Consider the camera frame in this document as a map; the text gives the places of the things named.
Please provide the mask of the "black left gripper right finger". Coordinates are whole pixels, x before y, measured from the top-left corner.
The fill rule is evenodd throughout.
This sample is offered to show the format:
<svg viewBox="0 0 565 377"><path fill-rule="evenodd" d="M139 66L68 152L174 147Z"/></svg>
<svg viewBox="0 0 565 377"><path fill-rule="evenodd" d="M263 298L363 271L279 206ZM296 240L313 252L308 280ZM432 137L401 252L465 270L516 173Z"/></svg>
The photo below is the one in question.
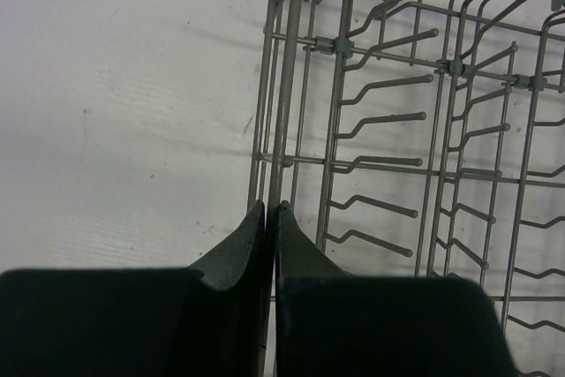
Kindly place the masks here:
<svg viewBox="0 0 565 377"><path fill-rule="evenodd" d="M276 216L281 376L513 376L490 299L461 278L354 276Z"/></svg>

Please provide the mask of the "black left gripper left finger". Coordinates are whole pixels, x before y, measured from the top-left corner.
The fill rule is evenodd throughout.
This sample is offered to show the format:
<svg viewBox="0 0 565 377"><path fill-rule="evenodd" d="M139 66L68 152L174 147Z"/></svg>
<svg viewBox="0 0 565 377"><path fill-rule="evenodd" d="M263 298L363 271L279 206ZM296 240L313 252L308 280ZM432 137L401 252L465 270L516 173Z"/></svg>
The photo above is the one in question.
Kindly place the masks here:
<svg viewBox="0 0 565 377"><path fill-rule="evenodd" d="M4 376L258 376L270 296L265 208L180 268L1 275Z"/></svg>

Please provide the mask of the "grey wire dish rack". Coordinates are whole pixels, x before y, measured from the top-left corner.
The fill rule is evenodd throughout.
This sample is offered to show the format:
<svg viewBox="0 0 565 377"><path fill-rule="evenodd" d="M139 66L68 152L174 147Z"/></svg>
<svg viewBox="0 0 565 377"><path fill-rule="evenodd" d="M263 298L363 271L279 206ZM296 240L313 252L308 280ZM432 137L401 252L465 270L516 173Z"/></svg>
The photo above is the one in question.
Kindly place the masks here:
<svg viewBox="0 0 565 377"><path fill-rule="evenodd" d="M564 0L267 0L247 199L358 275L459 277L564 373Z"/></svg>

